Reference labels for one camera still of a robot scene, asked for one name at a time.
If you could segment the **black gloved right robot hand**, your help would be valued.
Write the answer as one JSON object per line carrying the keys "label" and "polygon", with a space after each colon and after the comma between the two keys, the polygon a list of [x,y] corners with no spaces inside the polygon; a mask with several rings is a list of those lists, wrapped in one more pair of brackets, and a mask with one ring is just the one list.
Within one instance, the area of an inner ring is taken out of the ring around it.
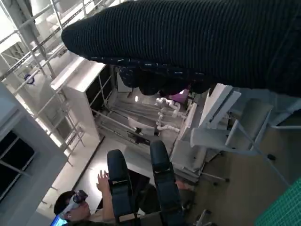
{"label": "black gloved right robot hand", "polygon": [[144,95],[221,83],[301,95],[298,0],[132,0],[62,31],[66,48],[117,66]]}

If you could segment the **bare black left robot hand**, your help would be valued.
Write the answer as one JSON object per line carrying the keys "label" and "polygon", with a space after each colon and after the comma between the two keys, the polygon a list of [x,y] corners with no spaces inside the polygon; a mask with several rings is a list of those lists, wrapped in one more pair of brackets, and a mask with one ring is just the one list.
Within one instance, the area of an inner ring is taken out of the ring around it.
{"label": "bare black left robot hand", "polygon": [[109,186],[117,226],[184,226],[186,225],[182,202],[176,184],[174,168],[164,143],[156,140],[150,144],[150,159],[157,190],[160,211],[137,216],[126,160],[116,149],[107,154]]}

